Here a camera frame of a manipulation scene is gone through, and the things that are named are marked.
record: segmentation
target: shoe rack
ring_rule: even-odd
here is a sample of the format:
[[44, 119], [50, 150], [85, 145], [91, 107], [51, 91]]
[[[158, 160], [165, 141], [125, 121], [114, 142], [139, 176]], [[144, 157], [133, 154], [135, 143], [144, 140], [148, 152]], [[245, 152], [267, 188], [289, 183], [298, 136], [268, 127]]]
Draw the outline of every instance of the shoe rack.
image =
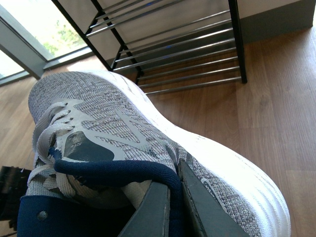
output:
[[137, 72], [147, 94], [247, 83], [237, 0], [53, 2], [109, 71]]

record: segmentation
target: gray knit sneaker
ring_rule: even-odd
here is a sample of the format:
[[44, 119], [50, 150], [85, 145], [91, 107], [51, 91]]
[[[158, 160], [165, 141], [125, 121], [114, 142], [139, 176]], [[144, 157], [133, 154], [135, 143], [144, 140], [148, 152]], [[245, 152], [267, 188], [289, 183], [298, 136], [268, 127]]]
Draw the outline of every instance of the gray knit sneaker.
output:
[[174, 229], [183, 224], [178, 212], [181, 183], [176, 180], [182, 160], [249, 236], [290, 236], [285, 200], [262, 170], [230, 149], [171, 124], [135, 84], [118, 74], [47, 76], [32, 89], [29, 108], [37, 125], [27, 196], [101, 209], [132, 203], [137, 209], [148, 180], [154, 180], [171, 190], [169, 234], [181, 236]]

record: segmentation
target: knit fabric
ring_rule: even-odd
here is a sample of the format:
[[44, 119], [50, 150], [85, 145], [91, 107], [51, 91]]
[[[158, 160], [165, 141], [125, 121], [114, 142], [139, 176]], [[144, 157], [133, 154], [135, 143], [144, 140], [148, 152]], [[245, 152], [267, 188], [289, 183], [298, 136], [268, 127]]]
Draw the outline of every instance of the knit fabric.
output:
[[[118, 74], [109, 73], [119, 78]], [[92, 74], [67, 72], [47, 76], [34, 86], [29, 97], [30, 112], [37, 122], [55, 99], [83, 100], [75, 109], [93, 117], [94, 121], [82, 121], [87, 130], [104, 133], [96, 137], [123, 150], [123, 160], [151, 161], [166, 166], [176, 172], [175, 163], [180, 158], [187, 161], [194, 174], [209, 192], [217, 199], [223, 209], [251, 236], [260, 237], [256, 216], [248, 203], [220, 177], [199, 164], [199, 162], [153, 125], [148, 123], [129, 99], [110, 82]], [[123, 138], [126, 142], [113, 139]], [[140, 138], [146, 143], [140, 145]], [[34, 184], [28, 195], [39, 194], [40, 183]], [[60, 194], [53, 197], [63, 198]]]

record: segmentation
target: glass pane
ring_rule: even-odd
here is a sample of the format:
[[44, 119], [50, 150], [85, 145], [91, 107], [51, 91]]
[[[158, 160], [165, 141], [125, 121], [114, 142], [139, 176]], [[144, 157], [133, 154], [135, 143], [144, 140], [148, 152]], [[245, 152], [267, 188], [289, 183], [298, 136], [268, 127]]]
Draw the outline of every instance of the glass pane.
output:
[[24, 71], [16, 62], [0, 50], [0, 79]]
[[50, 0], [0, 0], [0, 4], [49, 51], [51, 57], [44, 55], [47, 60], [86, 47]]

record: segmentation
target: black object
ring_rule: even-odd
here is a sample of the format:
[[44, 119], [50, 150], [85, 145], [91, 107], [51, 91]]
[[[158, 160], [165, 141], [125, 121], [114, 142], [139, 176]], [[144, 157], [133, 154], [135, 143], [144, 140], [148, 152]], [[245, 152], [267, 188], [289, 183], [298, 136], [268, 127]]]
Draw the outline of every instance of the black object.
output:
[[0, 221], [16, 231], [20, 198], [25, 195], [30, 170], [3, 166], [0, 171]]
[[249, 237], [249, 235], [223, 210], [184, 160], [178, 172], [182, 181], [188, 222], [187, 236], [195, 237]]
[[144, 199], [118, 237], [168, 237], [170, 190], [152, 182]]

